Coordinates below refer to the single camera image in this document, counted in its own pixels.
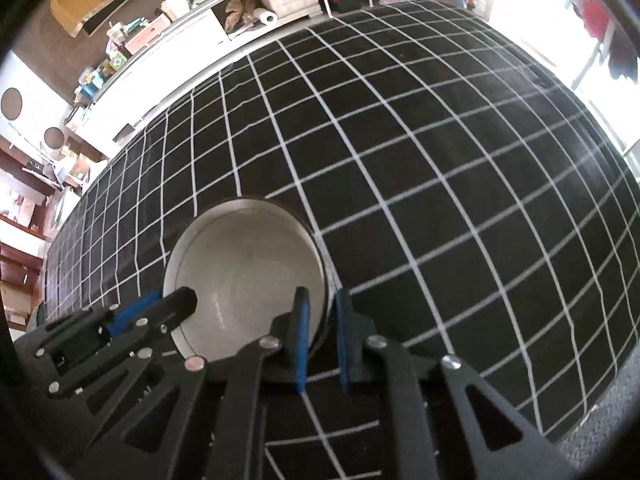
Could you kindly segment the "dark patterned ceramic bowl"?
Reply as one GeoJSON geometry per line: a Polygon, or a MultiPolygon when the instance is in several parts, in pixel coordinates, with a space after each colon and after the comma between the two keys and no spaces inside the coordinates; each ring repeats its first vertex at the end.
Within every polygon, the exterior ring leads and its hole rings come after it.
{"type": "Polygon", "coordinates": [[[171,333],[183,358],[234,356],[269,332],[293,307],[296,289],[310,296],[309,343],[326,325],[330,282],[318,243],[297,214],[270,200],[237,197],[208,208],[178,237],[163,293],[193,289],[195,310],[171,333]]]}

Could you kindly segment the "black white grid tablecloth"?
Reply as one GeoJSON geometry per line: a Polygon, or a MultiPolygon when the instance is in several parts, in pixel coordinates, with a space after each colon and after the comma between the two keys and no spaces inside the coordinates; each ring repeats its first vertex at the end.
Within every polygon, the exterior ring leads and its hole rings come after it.
{"type": "Polygon", "coordinates": [[[636,179],[558,78],[450,6],[299,29],[159,112],[51,246],[48,324],[168,296],[182,231],[237,197],[297,214],[331,289],[304,391],[270,396],[259,479],[385,479],[378,399],[341,383],[341,289],[415,356],[465,360],[566,459],[638,344],[636,179]]]}

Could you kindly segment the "pink box on cabinet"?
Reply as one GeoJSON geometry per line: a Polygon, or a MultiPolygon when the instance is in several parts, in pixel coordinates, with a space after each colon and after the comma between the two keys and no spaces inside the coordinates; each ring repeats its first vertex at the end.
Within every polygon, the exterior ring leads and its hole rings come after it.
{"type": "Polygon", "coordinates": [[[157,18],[154,18],[153,21],[150,21],[142,27],[142,29],[126,42],[126,50],[130,54],[136,54],[159,37],[170,25],[171,20],[165,14],[160,14],[157,18]]]}

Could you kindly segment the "paper towel roll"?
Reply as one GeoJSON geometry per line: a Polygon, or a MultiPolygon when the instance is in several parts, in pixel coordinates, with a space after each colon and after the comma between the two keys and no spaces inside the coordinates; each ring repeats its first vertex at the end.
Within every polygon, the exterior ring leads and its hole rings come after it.
{"type": "Polygon", "coordinates": [[[279,21],[277,14],[265,8],[256,8],[253,12],[253,18],[256,22],[265,26],[276,24],[279,21]]]}

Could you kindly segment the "white tv cabinet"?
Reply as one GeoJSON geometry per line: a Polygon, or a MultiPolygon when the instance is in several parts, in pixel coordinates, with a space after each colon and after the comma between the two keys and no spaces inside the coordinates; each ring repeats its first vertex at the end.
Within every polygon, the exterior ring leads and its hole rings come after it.
{"type": "Polygon", "coordinates": [[[123,128],[133,127],[164,99],[210,66],[267,32],[320,13],[319,0],[166,0],[171,25],[147,47],[130,54],[130,36],[122,26],[112,29],[111,76],[89,79],[88,105],[76,104],[65,125],[104,154],[123,128]],[[256,22],[253,12],[277,14],[276,24],[256,22]]]}

